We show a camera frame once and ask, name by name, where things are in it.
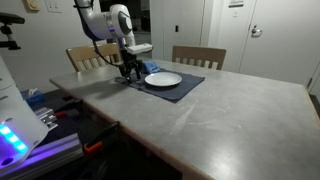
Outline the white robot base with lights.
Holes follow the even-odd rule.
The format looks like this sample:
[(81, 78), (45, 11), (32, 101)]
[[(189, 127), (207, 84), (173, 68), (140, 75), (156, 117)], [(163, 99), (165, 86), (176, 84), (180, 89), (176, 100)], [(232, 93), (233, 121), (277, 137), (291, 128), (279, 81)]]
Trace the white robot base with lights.
[(48, 132), (0, 57), (0, 175), (25, 161)]

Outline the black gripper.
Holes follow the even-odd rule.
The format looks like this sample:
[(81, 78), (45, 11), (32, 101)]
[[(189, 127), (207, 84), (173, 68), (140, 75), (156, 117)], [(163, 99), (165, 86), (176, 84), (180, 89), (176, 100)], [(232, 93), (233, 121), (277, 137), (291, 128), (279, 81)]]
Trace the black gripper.
[(131, 71), (134, 70), (136, 72), (137, 80), (141, 79), (141, 66), (142, 61), (137, 59), (136, 55), (132, 55), (128, 53), (126, 50), (121, 50), (121, 58), (123, 63), (120, 65), (119, 69), (121, 75), (127, 80), (128, 83), (131, 83)]

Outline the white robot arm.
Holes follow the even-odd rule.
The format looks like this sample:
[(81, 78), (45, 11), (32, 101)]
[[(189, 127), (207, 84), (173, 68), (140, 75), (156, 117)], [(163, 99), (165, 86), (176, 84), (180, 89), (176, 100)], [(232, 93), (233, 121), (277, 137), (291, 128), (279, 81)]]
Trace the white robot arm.
[(94, 0), (74, 0), (74, 8), (79, 14), (82, 28), (88, 38), (92, 40), (95, 52), (102, 56), (96, 42), (115, 39), (119, 47), (122, 64), (114, 65), (120, 70), (121, 76), (131, 83), (131, 71), (134, 70), (138, 79), (142, 62), (129, 53), (129, 47), (136, 45), (132, 21), (128, 8), (122, 4), (111, 5), (107, 12), (95, 12)]

